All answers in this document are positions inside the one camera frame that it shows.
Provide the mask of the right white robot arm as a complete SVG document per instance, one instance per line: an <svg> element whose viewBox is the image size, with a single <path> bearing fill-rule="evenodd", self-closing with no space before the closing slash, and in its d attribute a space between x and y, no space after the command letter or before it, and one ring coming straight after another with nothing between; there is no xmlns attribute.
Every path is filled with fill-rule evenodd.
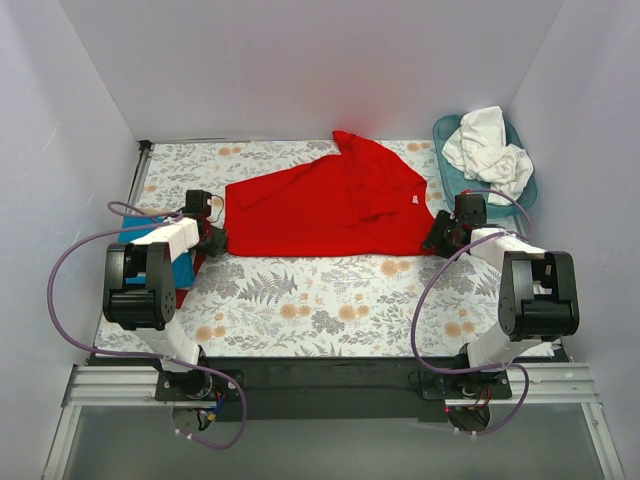
<svg viewBox="0 0 640 480"><path fill-rule="evenodd" d="M486 189L465 190L455 197L454 212L440 211L423 247L445 263L427 283L415 308L410 343L415 358L439 375L503 371L527 350L576 333L580 323L574 260L566 251L548 251L514 231L488 223ZM500 273L497 321L464 346L453 369L429 365L418 352L417 323L437 280L468 254Z"/></svg>

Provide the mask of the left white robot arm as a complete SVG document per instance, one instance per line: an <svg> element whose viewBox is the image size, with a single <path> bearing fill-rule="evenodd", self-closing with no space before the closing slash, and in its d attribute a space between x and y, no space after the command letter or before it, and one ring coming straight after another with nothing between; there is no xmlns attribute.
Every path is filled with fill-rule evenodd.
<svg viewBox="0 0 640 480"><path fill-rule="evenodd" d="M106 251L104 318L135 334L172 372L203 356L176 314L204 259L226 251L227 232L211 221L217 198L189 190L176 214L126 213Z"/></svg>

